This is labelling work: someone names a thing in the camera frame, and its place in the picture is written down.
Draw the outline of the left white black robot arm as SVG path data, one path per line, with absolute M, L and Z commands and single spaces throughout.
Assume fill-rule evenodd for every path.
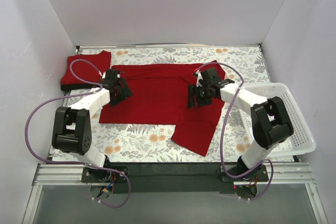
M 75 104 L 56 110 L 52 133 L 52 147 L 69 153 L 80 162 L 95 166 L 93 175 L 100 182 L 111 178 L 107 157 L 92 144 L 91 118 L 105 105 L 115 106 L 132 96 L 125 80 L 125 72 L 108 69 L 102 87 L 93 88 Z

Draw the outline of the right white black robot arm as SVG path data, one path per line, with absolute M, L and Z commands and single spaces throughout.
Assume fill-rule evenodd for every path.
M 196 84 L 188 86 L 188 107 L 206 106 L 213 99 L 228 102 L 251 117 L 254 140 L 238 158 L 235 168 L 224 170 L 230 178 L 251 180 L 268 154 L 293 135 L 293 126 L 280 97 L 267 98 L 243 89 L 231 79 L 222 79 L 215 68 L 197 69 Z

